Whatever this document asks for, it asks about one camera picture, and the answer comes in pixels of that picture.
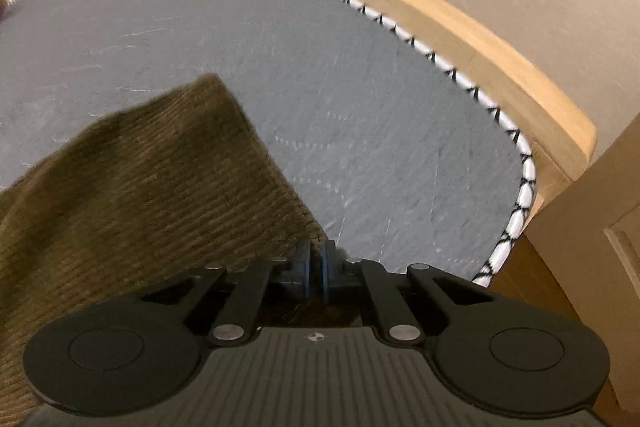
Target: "corduroy fabric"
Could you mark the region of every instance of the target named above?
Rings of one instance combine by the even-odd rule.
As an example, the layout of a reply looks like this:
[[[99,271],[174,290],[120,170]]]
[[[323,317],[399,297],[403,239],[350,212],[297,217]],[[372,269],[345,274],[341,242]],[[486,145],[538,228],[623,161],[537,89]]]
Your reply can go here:
[[[42,325],[188,267],[239,267],[324,237],[220,79],[98,121],[0,193],[0,426],[36,402]]]

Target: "brown cloth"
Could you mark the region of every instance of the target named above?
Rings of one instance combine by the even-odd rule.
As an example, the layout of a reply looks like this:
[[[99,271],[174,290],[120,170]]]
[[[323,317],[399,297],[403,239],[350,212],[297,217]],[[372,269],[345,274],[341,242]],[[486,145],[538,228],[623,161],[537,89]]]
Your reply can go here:
[[[299,237],[324,233],[218,77],[93,124],[0,193],[0,426],[36,406],[21,356],[47,322]]]

